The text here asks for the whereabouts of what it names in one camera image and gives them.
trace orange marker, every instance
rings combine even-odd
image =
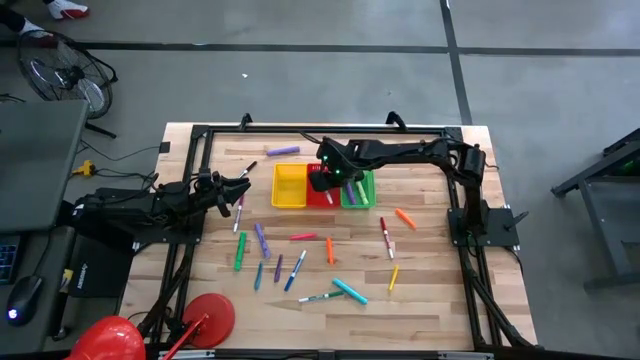
[[[331,238],[327,238],[327,255],[329,256],[329,264],[333,265],[333,243]]]
[[[396,215],[398,215],[398,217],[400,219],[402,219],[404,222],[406,222],[407,225],[409,225],[409,227],[412,228],[413,230],[415,230],[417,228],[416,223],[414,223],[413,220],[411,220],[409,215],[407,215],[407,213],[405,213],[404,211],[400,210],[399,208],[396,208]]]

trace computer mouse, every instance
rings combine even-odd
[[[7,322],[22,326],[33,318],[42,290],[42,278],[37,275],[23,277],[13,285],[7,301]]]

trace marker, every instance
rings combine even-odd
[[[360,197],[362,198],[362,203],[364,205],[369,205],[369,200],[367,199],[367,194],[364,192],[364,188],[362,187],[362,182],[356,181],[356,187],[358,188],[358,192],[360,193]]]
[[[333,205],[333,198],[331,197],[331,194],[328,191],[325,191],[324,194],[327,196],[327,201],[329,202],[329,205]]]
[[[411,218],[409,217],[409,215],[407,215],[401,209],[396,208],[396,215],[398,215],[398,217],[400,219],[402,219],[404,222],[406,222],[407,225],[409,225],[409,227],[412,228],[413,230],[415,230],[417,228],[416,227],[416,223],[414,223],[413,220],[411,220]]]
[[[271,251],[269,251],[269,246],[267,245],[267,240],[264,238],[264,232],[262,232],[262,225],[256,224],[256,233],[258,234],[258,241],[260,241],[260,248],[262,249],[262,256],[265,259],[271,257]]]
[[[262,261],[258,265],[258,274],[256,275],[256,282],[253,283],[253,290],[258,291],[260,289],[260,281],[262,280]]]
[[[393,260],[393,250],[391,250],[391,238],[389,238],[389,231],[387,230],[387,224],[384,222],[384,218],[380,216],[380,227],[382,228],[382,235],[384,236],[384,242],[387,244],[387,251],[389,251],[389,257]]]
[[[247,175],[249,173],[249,171],[251,171],[251,169],[254,168],[254,166],[256,166],[258,164],[257,161],[254,161],[251,163],[251,165],[247,166],[246,169],[242,170],[242,172],[240,173],[240,175],[238,176],[239,178],[243,178],[245,175]]]
[[[307,240],[307,239],[313,239],[317,236],[318,234],[316,233],[296,234],[296,235],[289,236],[289,240]]]
[[[329,264],[333,265],[333,242],[330,237],[327,238],[327,255]]]
[[[276,273],[273,275],[273,282],[280,281],[280,270],[282,269],[282,254],[278,256],[278,265],[276,265]]]
[[[241,232],[238,239],[238,250],[236,251],[236,265],[233,267],[236,271],[242,268],[242,258],[244,257],[244,243],[247,240],[247,233]]]
[[[293,154],[293,153],[299,153],[299,152],[300,152],[300,146],[289,146],[286,148],[269,150],[267,151],[267,156]]]
[[[351,203],[351,205],[355,205],[358,203],[356,201],[356,194],[353,192],[351,183],[347,183],[347,197],[349,198],[349,202]]]
[[[393,285],[396,284],[396,278],[398,277],[398,265],[393,267],[393,275],[391,275],[391,282],[389,283],[389,291],[393,290]]]
[[[300,270],[300,265],[302,265],[302,260],[304,260],[305,255],[307,255],[307,250],[302,250],[302,254],[300,254],[300,258],[296,263],[296,267],[293,268],[291,276],[289,276],[289,280],[287,280],[287,285],[284,286],[284,291],[289,291],[291,284],[293,284],[293,279],[296,278],[296,274],[298,273],[298,270]]]
[[[367,300],[366,297],[358,294],[355,290],[350,288],[349,285],[343,283],[342,280],[340,280],[338,278],[334,278],[333,279],[333,284],[335,286],[339,287],[340,289],[342,289],[347,294],[349,294],[352,298],[358,300],[362,305],[367,305],[367,303],[369,302],[369,300]]]
[[[240,224],[240,214],[242,214],[242,206],[244,205],[244,195],[240,196],[238,201],[238,212],[236,213],[236,219],[233,221],[233,233],[238,231],[238,225]]]
[[[344,295],[344,291],[334,291],[332,293],[326,293],[326,294],[322,294],[322,295],[310,296],[308,298],[298,299],[298,302],[310,302],[310,301],[316,301],[316,300],[324,300],[324,299],[329,299],[329,298],[340,296],[340,295]]]

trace wooden tabletop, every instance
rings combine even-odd
[[[169,123],[163,141],[171,151],[161,154],[159,182],[180,181],[192,123]],[[326,134],[346,142],[377,138],[383,142],[415,142],[417,135]],[[480,144],[487,162],[495,164],[489,131],[463,127],[464,141]],[[269,149],[300,146],[299,154],[267,157]],[[238,234],[231,218],[218,211],[207,215],[202,242],[196,247],[187,302],[214,292],[227,296],[236,312],[231,336],[221,348],[467,350],[472,349],[462,275],[457,251],[451,246],[446,221],[449,198],[445,177],[433,165],[388,165],[375,171],[377,206],[370,210],[277,209],[271,206],[276,163],[315,163],[317,145],[297,134],[216,134],[211,169],[236,177],[257,160],[251,171],[240,223],[247,232],[243,267],[233,270]],[[200,157],[196,158],[199,166]],[[497,169],[487,167],[484,196],[491,207],[504,204]],[[395,214],[405,210],[417,223],[409,229]],[[379,218],[384,216],[396,258],[388,257]],[[262,254],[253,226],[264,226],[272,258],[265,262],[262,285],[254,291]],[[316,232],[316,241],[289,241],[291,234]],[[327,263],[325,237],[333,238],[334,265]],[[284,284],[303,249],[307,256],[289,292]],[[121,316],[149,310],[158,296],[167,246],[156,244],[135,257],[124,294]],[[535,343],[535,333],[522,275],[513,256],[487,248],[487,261],[497,303],[521,334]],[[282,278],[274,284],[279,254],[284,254]],[[394,265],[400,266],[395,289],[387,290]],[[335,277],[369,299],[361,305],[351,298],[299,304],[297,299],[335,291]],[[480,306],[483,334],[489,339],[486,312]],[[142,316],[132,318],[134,323]]]

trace concrete floor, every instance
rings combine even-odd
[[[16,8],[79,40],[239,44],[446,45],[437,0],[89,0],[89,19],[54,23],[37,0]],[[634,0],[450,0],[460,46],[638,48]],[[461,124],[446,54],[92,51],[118,70],[115,102],[84,135],[119,156],[157,144],[168,121]],[[0,93],[37,100],[0,49]],[[488,125],[505,196],[516,212],[531,311],[541,345],[640,355],[639,287],[587,294],[607,273],[582,199],[549,189],[637,128],[640,58],[463,56],[473,123]],[[81,162],[91,153],[84,153]],[[99,166],[148,172],[156,155]],[[74,179],[67,199],[137,181]]]

